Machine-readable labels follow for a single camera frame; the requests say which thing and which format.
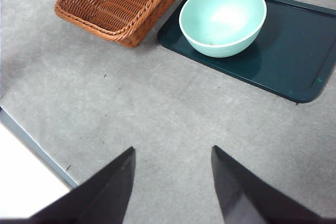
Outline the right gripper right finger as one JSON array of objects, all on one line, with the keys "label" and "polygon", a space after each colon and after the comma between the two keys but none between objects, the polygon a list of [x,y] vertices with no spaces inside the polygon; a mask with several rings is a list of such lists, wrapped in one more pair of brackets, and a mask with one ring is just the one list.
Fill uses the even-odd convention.
[{"label": "right gripper right finger", "polygon": [[224,221],[321,221],[218,146],[211,154],[214,186]]}]

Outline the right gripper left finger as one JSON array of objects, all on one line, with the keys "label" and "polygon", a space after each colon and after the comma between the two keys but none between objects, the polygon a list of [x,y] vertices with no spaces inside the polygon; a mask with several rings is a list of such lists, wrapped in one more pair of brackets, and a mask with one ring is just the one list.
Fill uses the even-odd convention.
[{"label": "right gripper left finger", "polygon": [[33,220],[123,220],[132,193],[135,149],[128,148]]}]

